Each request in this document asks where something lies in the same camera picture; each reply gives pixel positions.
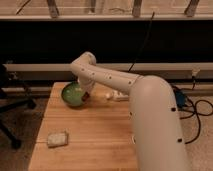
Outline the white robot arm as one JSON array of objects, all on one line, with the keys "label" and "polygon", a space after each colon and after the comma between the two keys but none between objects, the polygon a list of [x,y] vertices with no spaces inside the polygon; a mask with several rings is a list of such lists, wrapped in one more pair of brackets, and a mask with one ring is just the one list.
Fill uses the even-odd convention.
[{"label": "white robot arm", "polygon": [[167,81],[99,67],[90,52],[72,61],[70,70],[86,92],[99,83],[129,96],[139,171],[191,171],[177,102]]}]

